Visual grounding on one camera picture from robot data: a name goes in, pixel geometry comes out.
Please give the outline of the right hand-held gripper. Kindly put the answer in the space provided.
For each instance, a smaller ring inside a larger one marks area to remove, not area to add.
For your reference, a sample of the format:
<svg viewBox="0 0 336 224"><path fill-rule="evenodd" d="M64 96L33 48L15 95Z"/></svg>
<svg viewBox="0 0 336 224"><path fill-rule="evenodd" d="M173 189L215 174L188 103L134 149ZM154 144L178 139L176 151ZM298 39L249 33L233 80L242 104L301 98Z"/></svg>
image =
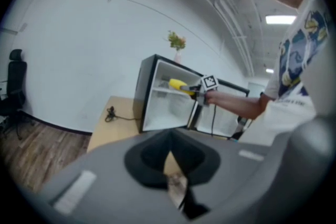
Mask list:
<svg viewBox="0 0 336 224"><path fill-rule="evenodd" d="M219 86L218 79L213 75L201 77L200 82L194 86L180 87L180 90L188 95L196 94L196 101L200 106L209 106L206 94L209 91L217 90Z"/></svg>

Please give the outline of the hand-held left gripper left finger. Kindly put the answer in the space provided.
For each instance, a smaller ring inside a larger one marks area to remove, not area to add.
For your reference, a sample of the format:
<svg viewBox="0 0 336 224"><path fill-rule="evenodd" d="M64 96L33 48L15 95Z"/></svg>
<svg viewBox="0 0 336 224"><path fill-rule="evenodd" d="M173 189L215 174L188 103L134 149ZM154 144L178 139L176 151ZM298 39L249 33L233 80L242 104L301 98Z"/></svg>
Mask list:
<svg viewBox="0 0 336 224"><path fill-rule="evenodd" d="M124 165L128 173L144 187L167 189L164 165L171 146L170 130L160 131L135 144L124 156Z"/></svg>

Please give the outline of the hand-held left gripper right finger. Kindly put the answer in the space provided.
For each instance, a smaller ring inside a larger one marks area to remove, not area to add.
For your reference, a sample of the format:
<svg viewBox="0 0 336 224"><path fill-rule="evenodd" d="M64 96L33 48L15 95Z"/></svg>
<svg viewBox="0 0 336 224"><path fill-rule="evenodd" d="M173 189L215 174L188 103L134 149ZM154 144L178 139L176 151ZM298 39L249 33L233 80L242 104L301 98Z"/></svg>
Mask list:
<svg viewBox="0 0 336 224"><path fill-rule="evenodd" d="M220 155L180 131L171 132L171 151L187 179L182 212L188 219L195 219L209 212L209 208L196 201L192 187L212 179L221 163Z"/></svg>

